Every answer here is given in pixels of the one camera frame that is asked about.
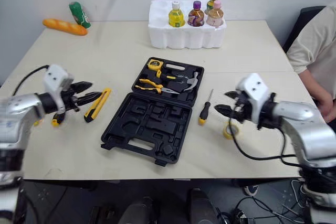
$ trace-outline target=floor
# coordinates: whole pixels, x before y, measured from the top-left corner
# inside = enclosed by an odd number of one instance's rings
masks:
[[[262,200],[271,209],[283,213],[286,209],[281,204],[292,206],[295,201],[291,189],[291,179],[262,184],[259,187],[257,199]],[[300,184],[294,182],[296,192]],[[186,196],[191,188],[200,188],[207,193],[214,207],[221,211],[231,212],[236,204],[245,197],[241,188],[233,185],[230,179],[193,179],[193,180],[122,180],[112,182],[97,182],[90,189],[50,185],[39,182],[25,182],[27,194],[37,208],[42,223],[55,206],[63,192],[65,195],[56,208],[50,224],[89,223],[94,206],[113,206],[115,214],[109,223],[118,223],[118,219],[126,207],[136,199],[150,196],[161,204],[160,223],[188,223],[186,217]],[[247,217],[269,216],[270,213],[259,208],[252,199],[244,200],[239,208]],[[287,217],[295,218],[289,212]],[[35,223],[31,209],[28,208],[26,223]],[[280,223],[277,218],[256,219],[256,224]]]

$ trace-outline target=silver robotic arm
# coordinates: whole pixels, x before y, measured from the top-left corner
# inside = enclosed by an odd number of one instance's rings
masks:
[[[92,83],[72,81],[72,75],[62,67],[51,65],[44,77],[46,93],[18,95],[0,101],[0,223],[25,220],[22,161],[33,124],[45,114],[78,111],[78,106],[101,95],[101,92],[91,92],[77,98],[75,94],[88,89]]]
[[[280,129],[291,138],[299,162],[294,166],[300,167],[309,200],[306,223],[336,223],[336,135],[318,109],[307,103],[274,102],[275,94],[269,95],[256,73],[226,95],[236,100],[236,107],[217,105],[219,113],[240,123],[252,121],[258,129]]]

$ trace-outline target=black chair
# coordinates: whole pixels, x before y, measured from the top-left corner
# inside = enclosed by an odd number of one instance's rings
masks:
[[[288,51],[288,49],[293,44],[294,40],[298,37],[304,26],[309,21],[311,21],[316,16],[317,13],[322,11],[323,8],[325,8],[325,6],[313,6],[301,9],[300,16],[298,17],[292,29],[292,32],[290,33],[288,39],[286,40],[286,43],[282,47],[285,52]]]

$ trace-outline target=white bottle cap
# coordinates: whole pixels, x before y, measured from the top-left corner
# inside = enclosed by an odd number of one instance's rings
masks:
[[[180,3],[179,3],[179,1],[173,1],[172,2],[172,7],[173,7],[173,10],[180,9]]]

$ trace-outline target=roll of tape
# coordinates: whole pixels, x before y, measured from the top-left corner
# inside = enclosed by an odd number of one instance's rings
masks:
[[[238,126],[235,125],[235,124],[233,124],[233,123],[231,123],[231,127],[232,127],[233,133],[235,134],[235,136],[237,136],[239,134],[239,128],[238,128]],[[224,125],[223,135],[225,136],[226,139],[229,139],[229,140],[233,139],[228,123],[226,123]]]

